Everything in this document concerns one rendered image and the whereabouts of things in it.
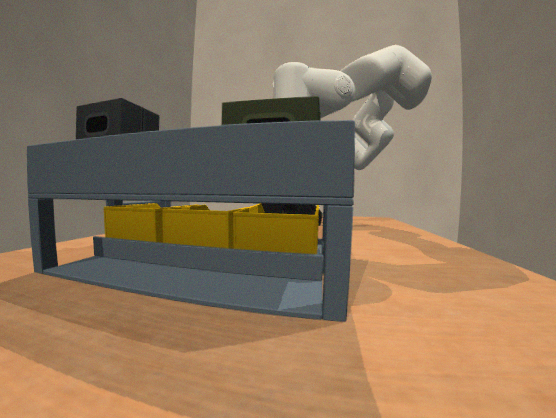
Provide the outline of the dark green case with orange latches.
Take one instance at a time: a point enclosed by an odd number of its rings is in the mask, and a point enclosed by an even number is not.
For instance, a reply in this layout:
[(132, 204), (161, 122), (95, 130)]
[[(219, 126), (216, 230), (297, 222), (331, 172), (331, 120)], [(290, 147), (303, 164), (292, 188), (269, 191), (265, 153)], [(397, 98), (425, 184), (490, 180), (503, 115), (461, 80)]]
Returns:
[(319, 120), (319, 96), (222, 103), (221, 125)]

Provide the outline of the grey shelf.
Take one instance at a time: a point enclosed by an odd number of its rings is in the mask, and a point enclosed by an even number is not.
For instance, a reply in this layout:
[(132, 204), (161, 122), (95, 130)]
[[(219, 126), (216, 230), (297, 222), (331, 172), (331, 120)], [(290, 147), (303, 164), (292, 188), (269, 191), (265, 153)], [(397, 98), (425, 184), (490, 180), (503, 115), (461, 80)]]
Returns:
[[(354, 167), (354, 120), (203, 126), (29, 145), (34, 272), (204, 306), (346, 322)], [(94, 256), (58, 266), (53, 199), (161, 208), (171, 201), (323, 205), (323, 231), (317, 254), (94, 236)]]

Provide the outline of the dark grey case with orange latches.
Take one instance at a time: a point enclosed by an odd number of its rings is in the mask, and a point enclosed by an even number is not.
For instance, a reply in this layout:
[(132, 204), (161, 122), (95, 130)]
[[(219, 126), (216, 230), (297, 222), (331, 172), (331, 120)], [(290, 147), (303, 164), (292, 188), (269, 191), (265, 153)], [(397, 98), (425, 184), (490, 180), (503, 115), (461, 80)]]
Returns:
[(123, 98), (77, 106), (76, 139), (158, 130), (158, 114)]

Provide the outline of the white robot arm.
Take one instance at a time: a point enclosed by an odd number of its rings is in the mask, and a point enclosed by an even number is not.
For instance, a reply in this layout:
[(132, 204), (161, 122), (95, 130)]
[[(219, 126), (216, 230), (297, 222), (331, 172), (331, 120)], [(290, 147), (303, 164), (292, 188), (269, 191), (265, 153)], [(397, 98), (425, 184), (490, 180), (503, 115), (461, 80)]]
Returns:
[(406, 110), (417, 107), (428, 93), (432, 73), (399, 45), (363, 56), (340, 71), (298, 62), (283, 64), (274, 74), (274, 98), (319, 96), (322, 118), (371, 94), (353, 118), (355, 132), (368, 144), (355, 134), (354, 168), (362, 170), (394, 136), (383, 120), (394, 100)]

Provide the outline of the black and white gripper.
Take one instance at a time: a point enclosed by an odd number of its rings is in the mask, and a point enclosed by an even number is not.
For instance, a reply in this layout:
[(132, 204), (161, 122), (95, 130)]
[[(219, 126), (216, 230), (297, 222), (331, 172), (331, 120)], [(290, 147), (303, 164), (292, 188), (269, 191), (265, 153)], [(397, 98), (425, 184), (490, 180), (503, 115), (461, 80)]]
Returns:
[(283, 204), (282, 214), (301, 214), (300, 205), (297, 204)]

